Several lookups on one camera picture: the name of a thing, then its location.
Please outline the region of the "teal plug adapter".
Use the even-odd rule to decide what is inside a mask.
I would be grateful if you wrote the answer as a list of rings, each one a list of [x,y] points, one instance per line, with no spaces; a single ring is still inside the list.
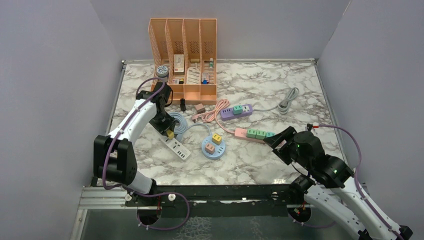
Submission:
[[[233,113],[233,115],[239,115],[239,114],[241,114],[243,112],[243,107],[241,106],[241,105],[235,105],[233,108],[232,108],[232,113]]]
[[[269,138],[269,137],[272,137],[272,136],[274,136],[275,135],[275,133],[274,132],[266,132],[266,138]]]

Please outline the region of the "teal plug adapter front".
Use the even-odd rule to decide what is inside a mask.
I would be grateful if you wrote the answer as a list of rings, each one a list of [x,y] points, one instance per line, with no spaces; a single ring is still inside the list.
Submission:
[[[275,135],[275,133],[274,132],[266,132],[266,138],[269,138],[269,137],[272,137],[272,136],[274,136]]]

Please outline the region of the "green plug adapter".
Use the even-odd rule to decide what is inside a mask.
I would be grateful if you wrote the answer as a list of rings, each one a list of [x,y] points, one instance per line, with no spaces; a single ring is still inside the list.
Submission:
[[[253,129],[253,128],[249,128],[246,132],[246,137],[247,138],[251,138],[251,139],[255,139],[257,136],[257,130]]]
[[[266,137],[267,137],[267,132],[266,131],[263,131],[263,130],[257,130],[256,131],[255,139],[263,140]]]

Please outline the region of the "yellow plug adapter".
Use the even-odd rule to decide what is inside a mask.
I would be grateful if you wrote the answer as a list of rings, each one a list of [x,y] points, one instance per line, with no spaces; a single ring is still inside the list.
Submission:
[[[172,140],[175,137],[175,134],[171,129],[168,129],[166,131],[166,135],[167,135],[168,139],[170,139],[170,140]]]
[[[212,135],[211,140],[214,144],[216,144],[218,146],[222,143],[222,137],[217,133],[214,133]]]

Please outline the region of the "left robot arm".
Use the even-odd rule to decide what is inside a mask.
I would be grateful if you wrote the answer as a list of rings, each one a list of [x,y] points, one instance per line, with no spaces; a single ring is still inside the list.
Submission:
[[[102,180],[106,190],[124,186],[138,193],[144,205],[152,205],[157,200],[155,180],[138,170],[134,143],[147,125],[151,125],[160,135],[174,138],[177,121],[165,108],[172,89],[165,78],[156,78],[153,91],[137,90],[133,107],[121,123],[107,135],[98,135],[93,142],[93,175]]]

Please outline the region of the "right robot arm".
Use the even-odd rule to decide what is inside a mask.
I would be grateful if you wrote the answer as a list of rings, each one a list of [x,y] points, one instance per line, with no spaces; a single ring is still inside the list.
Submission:
[[[411,228],[385,214],[359,183],[359,168],[351,169],[339,157],[325,153],[312,131],[321,127],[321,123],[308,124],[298,132],[289,126],[264,139],[285,164],[297,163],[308,172],[289,185],[288,198],[296,204],[312,204],[354,240],[409,240]]]

